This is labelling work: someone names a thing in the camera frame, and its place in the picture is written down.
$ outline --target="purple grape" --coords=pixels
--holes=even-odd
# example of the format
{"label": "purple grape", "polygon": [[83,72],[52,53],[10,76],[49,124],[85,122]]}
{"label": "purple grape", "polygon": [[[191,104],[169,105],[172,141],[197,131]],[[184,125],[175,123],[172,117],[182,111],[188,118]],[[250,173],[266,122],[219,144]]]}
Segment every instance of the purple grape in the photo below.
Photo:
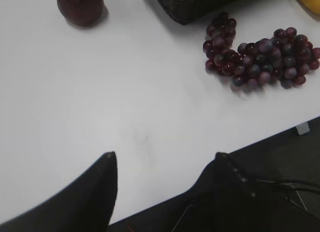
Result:
{"label": "purple grape", "polygon": [[232,83],[236,87],[241,87],[245,83],[245,80],[242,76],[235,75],[232,77]]}
{"label": "purple grape", "polygon": [[246,84],[251,89],[256,89],[258,87],[258,81],[255,78],[250,78]]}
{"label": "purple grape", "polygon": [[256,77],[260,74],[260,67],[257,64],[253,64],[249,69],[248,69],[248,74],[250,77]]}
{"label": "purple grape", "polygon": [[259,43],[259,51],[262,53],[268,53],[272,49],[272,42],[270,40],[264,39]]}
{"label": "purple grape", "polygon": [[271,79],[270,73],[262,72],[262,73],[260,73],[258,79],[259,79],[260,84],[267,84]]}
{"label": "purple grape", "polygon": [[294,37],[295,35],[297,35],[297,30],[295,29],[295,28],[287,28],[286,30],[285,30],[285,32],[286,32],[286,35],[288,36],[288,37]]}
{"label": "purple grape", "polygon": [[300,77],[296,77],[295,79],[293,79],[293,83],[298,86],[304,84],[306,81],[307,81],[307,79],[305,76],[300,76]]}
{"label": "purple grape", "polygon": [[253,62],[254,62],[254,60],[250,56],[243,56],[242,57],[242,64],[245,66],[250,66],[250,65],[252,65]]}
{"label": "purple grape", "polygon": [[290,57],[284,57],[283,58],[283,63],[287,68],[291,68],[294,67],[296,64],[296,60],[294,57],[290,56]]}
{"label": "purple grape", "polygon": [[216,49],[221,49],[225,46],[225,40],[221,37],[216,37],[212,39],[212,47]]}
{"label": "purple grape", "polygon": [[287,36],[287,33],[285,32],[285,30],[283,29],[277,29],[275,30],[275,32],[273,33],[273,36],[275,38],[280,38],[280,39],[285,39]]}
{"label": "purple grape", "polygon": [[298,35],[294,40],[294,45],[303,48],[306,47],[308,43],[308,38],[305,35]]}
{"label": "purple grape", "polygon": [[310,71],[308,64],[303,64],[297,68],[298,76],[304,76]]}
{"label": "purple grape", "polygon": [[261,67],[261,70],[267,73],[271,73],[274,70],[274,67],[271,64],[265,64]]}
{"label": "purple grape", "polygon": [[238,53],[241,55],[244,55],[246,53],[246,46],[247,46],[247,43],[241,43],[238,46]]}
{"label": "purple grape", "polygon": [[284,77],[287,79],[293,79],[297,76],[297,70],[295,68],[287,68],[284,71]]}
{"label": "purple grape", "polygon": [[205,41],[203,44],[203,50],[206,53],[209,49],[212,49],[212,41]]}
{"label": "purple grape", "polygon": [[225,56],[222,54],[216,54],[213,61],[216,66],[222,67],[225,64]]}
{"label": "purple grape", "polygon": [[235,67],[234,69],[234,74],[236,75],[242,75],[243,73],[245,73],[245,66],[244,65],[238,65]]}

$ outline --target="black object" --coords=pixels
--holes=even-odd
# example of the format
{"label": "black object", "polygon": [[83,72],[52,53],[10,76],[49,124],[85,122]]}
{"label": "black object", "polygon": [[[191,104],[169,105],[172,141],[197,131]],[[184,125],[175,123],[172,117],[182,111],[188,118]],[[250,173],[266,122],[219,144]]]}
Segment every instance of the black object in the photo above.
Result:
{"label": "black object", "polygon": [[158,0],[170,17],[183,25],[234,1],[236,0]]}
{"label": "black object", "polygon": [[0,232],[106,231],[117,197],[117,172],[115,153],[104,154],[60,193],[0,225]]}

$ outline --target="white table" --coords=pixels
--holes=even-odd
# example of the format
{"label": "white table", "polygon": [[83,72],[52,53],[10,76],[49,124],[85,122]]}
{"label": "white table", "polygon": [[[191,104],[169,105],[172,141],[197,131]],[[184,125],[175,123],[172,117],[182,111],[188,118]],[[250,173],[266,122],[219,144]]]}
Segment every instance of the white table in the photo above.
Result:
{"label": "white table", "polygon": [[[234,93],[205,73],[212,16],[188,26],[156,0],[105,0],[92,29],[56,0],[0,0],[0,222],[41,203],[116,151],[112,221],[189,189],[218,151],[232,152],[318,117],[320,74],[298,89]],[[294,26],[320,46],[295,0],[244,0],[234,47]]]}

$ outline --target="dark basket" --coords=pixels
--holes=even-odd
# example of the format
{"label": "dark basket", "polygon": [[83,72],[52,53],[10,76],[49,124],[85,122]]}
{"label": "dark basket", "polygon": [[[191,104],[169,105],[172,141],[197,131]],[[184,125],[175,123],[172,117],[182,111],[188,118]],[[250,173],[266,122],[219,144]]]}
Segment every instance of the dark basket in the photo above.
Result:
{"label": "dark basket", "polygon": [[187,24],[236,0],[158,0],[176,22]]}

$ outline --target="red pear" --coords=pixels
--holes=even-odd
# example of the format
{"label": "red pear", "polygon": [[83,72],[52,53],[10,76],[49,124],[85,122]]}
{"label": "red pear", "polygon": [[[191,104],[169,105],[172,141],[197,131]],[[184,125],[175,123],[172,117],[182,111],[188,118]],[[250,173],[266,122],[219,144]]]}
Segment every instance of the red pear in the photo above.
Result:
{"label": "red pear", "polygon": [[65,19],[82,27],[98,20],[104,10],[104,0],[57,0],[57,4]]}

